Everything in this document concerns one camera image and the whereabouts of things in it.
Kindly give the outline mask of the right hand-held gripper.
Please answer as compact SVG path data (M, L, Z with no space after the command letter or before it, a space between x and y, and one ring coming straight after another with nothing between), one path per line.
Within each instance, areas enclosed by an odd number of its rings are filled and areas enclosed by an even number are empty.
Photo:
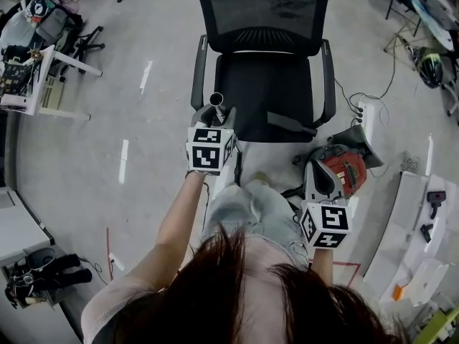
M341 179L320 161L307 162L299 221L308 247L337 249L351 233L351 208Z

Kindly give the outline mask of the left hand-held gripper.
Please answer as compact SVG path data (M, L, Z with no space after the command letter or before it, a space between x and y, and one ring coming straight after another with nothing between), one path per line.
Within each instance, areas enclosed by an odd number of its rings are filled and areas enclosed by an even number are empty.
M232 157L236 146L237 108L230 109L222 126L212 125L215 115L214 106L205 105L191 118L186 142L190 171L218 176Z

